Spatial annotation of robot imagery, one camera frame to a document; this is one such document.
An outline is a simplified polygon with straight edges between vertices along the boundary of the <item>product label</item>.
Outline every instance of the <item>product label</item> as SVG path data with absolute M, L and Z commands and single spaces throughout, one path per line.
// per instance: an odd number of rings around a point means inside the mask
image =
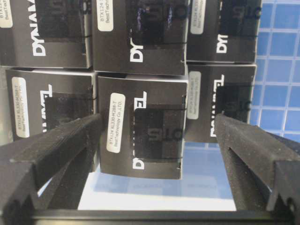
M 199 118 L 201 73 L 191 71 L 189 73 L 187 118 L 197 120 Z
M 113 30 L 113 0 L 97 0 L 99 31 Z
M 19 137 L 29 137 L 29 120 L 27 106 L 26 81 L 21 77 L 12 79 L 14 109 L 15 109 L 15 129 Z
M 111 94 L 106 149 L 113 153 L 119 153 L 121 149 L 125 99 L 122 94 Z
M 0 27 L 13 27 L 13 18 L 11 16 L 10 0 L 0 0 Z
M 194 0 L 192 5 L 191 33 L 203 34 L 206 0 Z

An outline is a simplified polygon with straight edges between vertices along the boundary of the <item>printed logo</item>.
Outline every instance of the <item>printed logo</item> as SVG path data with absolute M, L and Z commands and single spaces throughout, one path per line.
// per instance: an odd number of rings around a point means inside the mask
M 228 35 L 218 35 L 217 36 L 217 53 L 226 54 L 227 53 L 227 43 L 228 43 Z
M 181 141 L 183 137 L 183 131 L 180 128 L 149 128 L 148 129 L 149 141 L 161 142 L 161 141 Z
M 143 97 L 135 97 L 134 111 L 136 109 L 147 108 L 147 92 L 143 92 Z
M 130 44 L 132 46 L 132 48 L 130 49 L 130 61 L 143 62 L 143 53 L 141 52 L 141 50 L 144 49 L 144 46 L 135 45 L 132 41 L 132 38 L 130 39 Z
M 143 92 L 143 97 L 135 97 L 134 100 L 134 111 L 136 109 L 146 109 L 147 108 L 147 92 Z M 132 160 L 132 168 L 135 170 L 144 170 L 145 164 L 139 158 L 134 158 Z
M 46 56 L 46 49 L 42 45 L 43 43 L 45 43 L 45 41 L 43 39 L 39 39 L 35 0 L 28 0 L 28 1 L 32 3 L 32 5 L 28 7 L 28 11 L 31 12 L 29 19 L 30 19 L 30 27 L 33 28 L 31 32 L 31 39 L 33 40 L 32 43 L 33 56 Z
M 48 85 L 49 90 L 41 90 L 40 97 L 41 97 L 41 106 L 42 106 L 42 127 L 43 132 L 47 131 L 47 122 L 46 122 L 46 108 L 45 108 L 45 99 L 52 98 L 52 85 Z
M 215 134 L 215 117 L 216 117 L 216 101 L 217 101 L 217 89 L 218 87 L 224 86 L 225 76 L 221 76 L 221 80 L 214 81 L 214 89 L 212 95 L 212 106 L 211 106 L 211 124 L 210 124 L 210 136 L 216 137 Z

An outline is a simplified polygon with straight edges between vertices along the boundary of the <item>stacked boxes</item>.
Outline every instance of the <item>stacked boxes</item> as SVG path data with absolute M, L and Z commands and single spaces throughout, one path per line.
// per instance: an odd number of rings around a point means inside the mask
M 192 0 L 187 142 L 216 143 L 218 113 L 248 122 L 261 0 Z
M 3 2 L 14 140 L 100 113 L 102 172 L 180 179 L 184 139 L 248 120 L 261 0 Z

